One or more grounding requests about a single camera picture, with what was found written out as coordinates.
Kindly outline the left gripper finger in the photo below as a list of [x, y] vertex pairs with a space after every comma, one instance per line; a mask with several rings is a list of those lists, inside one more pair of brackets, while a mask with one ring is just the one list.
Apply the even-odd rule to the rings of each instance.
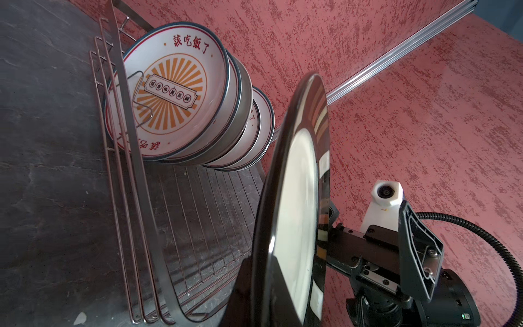
[[242, 261], [220, 327], [251, 326], [252, 257]]

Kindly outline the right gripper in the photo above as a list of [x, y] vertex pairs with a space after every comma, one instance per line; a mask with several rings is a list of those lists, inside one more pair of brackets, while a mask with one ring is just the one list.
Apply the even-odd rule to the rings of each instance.
[[339, 224], [328, 233], [328, 264], [394, 302], [430, 302], [443, 264], [441, 240], [407, 201], [396, 231], [372, 224], [366, 233]]

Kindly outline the dark rimmed cream plate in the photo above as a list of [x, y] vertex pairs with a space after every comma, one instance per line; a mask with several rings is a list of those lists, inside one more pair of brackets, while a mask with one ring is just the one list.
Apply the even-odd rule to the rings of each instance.
[[281, 125], [254, 232], [252, 326], [319, 326], [330, 214], [330, 121], [321, 76], [299, 82]]

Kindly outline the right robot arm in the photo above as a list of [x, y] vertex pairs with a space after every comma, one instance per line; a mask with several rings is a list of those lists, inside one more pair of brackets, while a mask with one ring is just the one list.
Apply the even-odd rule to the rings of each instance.
[[407, 201], [399, 231], [371, 224], [365, 232], [336, 223], [330, 211], [328, 265], [349, 278], [346, 300], [354, 326], [479, 326], [481, 317], [463, 280], [444, 269], [443, 243]]

